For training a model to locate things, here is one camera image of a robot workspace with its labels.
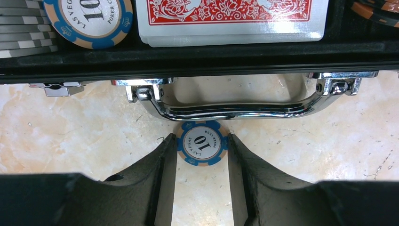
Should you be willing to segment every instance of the carrying handle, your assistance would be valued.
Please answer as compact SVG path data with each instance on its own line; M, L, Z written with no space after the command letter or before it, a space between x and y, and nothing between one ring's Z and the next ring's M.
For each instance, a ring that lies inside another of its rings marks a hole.
M160 84L127 86L128 99L137 100L153 116L172 121L206 121L253 118L297 118L319 112L343 94L356 95L362 78L373 78L378 72L311 73L317 79L316 91L301 101L277 103L212 104L188 107L171 106L162 101Z

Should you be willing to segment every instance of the black plastic piece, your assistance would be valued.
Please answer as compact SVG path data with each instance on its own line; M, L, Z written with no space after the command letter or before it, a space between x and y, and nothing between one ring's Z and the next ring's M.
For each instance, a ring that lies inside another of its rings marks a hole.
M398 37L398 28L360 17L345 0L331 0L319 42L151 48L140 41L136 24L111 49L83 49L59 37L59 52L0 59L0 83L395 70Z
M0 176L2 226L170 225L176 138L106 179L81 174Z
M236 226L398 225L397 182L313 185L265 162L235 135L228 142ZM169 135L105 182L81 174L0 176L1 225L169 226L176 161L176 138Z

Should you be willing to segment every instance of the poker chip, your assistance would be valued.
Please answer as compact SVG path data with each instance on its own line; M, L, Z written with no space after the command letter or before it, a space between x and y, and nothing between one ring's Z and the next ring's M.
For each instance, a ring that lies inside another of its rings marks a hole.
M0 34L1 41L25 41L25 40L41 40L41 39L55 39L55 32L32 32L32 33L11 33Z
M194 166L216 164L227 153L227 134L216 121L185 122L176 134L177 152Z
M385 0L359 0L359 2L373 8L379 8L392 13L399 13L399 4L396 3L386 2Z
M50 24L43 16L0 16L0 25L5 24Z
M36 8L0 8L2 16L46 16L43 9Z
M48 24L0 25L0 33L50 32Z
M351 2L351 9L360 16L376 23L399 27L399 14L372 8L357 1Z
M130 30L133 7L130 0L44 0L55 30L68 41L91 49L120 43Z
M57 50L57 46L0 50L0 58L23 57L28 55L55 52Z
M0 7L43 9L43 4L32 0L0 0Z
M54 45L56 45L56 40L53 39L4 41L0 42L0 50L17 49L17 48L35 48L35 47L54 46Z

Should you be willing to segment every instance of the white marble surface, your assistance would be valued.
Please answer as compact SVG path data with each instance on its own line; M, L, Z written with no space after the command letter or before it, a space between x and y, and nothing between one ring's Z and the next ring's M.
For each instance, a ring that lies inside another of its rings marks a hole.
M381 72L364 79L357 96L318 114L221 123L300 179L398 180L398 85L396 73ZM302 76L256 75L183 78L166 95L174 92L183 104L285 102L313 91L314 82ZM100 180L144 157L178 126L129 104L124 89L108 81L68 98L45 97L26 85L0 86L0 122L1 173L82 172ZM211 167L178 158L173 225L233 225L227 156Z

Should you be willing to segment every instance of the playing card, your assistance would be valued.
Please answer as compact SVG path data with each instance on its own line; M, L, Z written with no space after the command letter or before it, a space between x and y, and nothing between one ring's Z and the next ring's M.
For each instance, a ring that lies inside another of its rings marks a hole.
M328 0L136 0L136 7L151 46L216 45L320 40Z

